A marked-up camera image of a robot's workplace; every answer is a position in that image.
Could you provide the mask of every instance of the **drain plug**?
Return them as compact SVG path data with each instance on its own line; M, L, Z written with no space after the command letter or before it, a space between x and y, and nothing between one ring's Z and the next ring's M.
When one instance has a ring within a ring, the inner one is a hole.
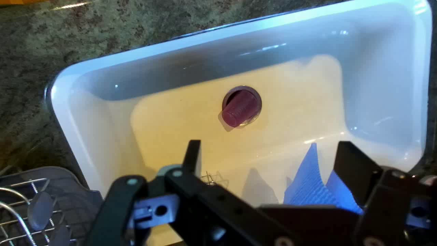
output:
M261 113L261 96L249 87L234 88L223 100L222 118L231 128L246 126Z

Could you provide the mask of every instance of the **sink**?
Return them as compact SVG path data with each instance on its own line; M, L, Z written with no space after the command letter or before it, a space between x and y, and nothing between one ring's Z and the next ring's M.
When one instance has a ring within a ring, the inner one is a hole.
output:
M427 144L432 12L427 0L356 0L219 28L63 70L57 118L92 189L181 165L201 140L197 174L253 206L282 204L311 145L323 178L339 141L412 170ZM249 87L261 113L223 121Z

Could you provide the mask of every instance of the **black machine part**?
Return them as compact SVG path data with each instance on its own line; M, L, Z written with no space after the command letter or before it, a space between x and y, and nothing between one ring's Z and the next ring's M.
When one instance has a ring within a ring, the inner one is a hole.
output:
M151 184L114 182L88 245L144 245L154 227L170 225L186 245L436 245L437 182L380 169L352 143L341 143L335 171L364 208L271 206L253 208L196 177L200 141L181 167Z

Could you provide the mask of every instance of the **metal grate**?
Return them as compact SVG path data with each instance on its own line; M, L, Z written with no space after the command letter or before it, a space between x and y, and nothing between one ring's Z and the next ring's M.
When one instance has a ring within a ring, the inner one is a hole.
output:
M61 223L63 223L68 230L72 230L63 211L58 208L57 203L51 221L43 232L36 232L29 225L29 203L37 193L46 191L48 185L50 180L42 178L0 189L0 246L50 245ZM70 245L77 245L76 242L76 240L70 240Z

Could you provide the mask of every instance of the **countertop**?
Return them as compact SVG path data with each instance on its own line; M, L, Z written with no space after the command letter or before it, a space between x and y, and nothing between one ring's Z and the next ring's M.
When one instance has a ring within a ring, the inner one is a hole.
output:
M42 166L81 173L44 100L46 87L70 65L331 2L51 0L0 7L0 176Z

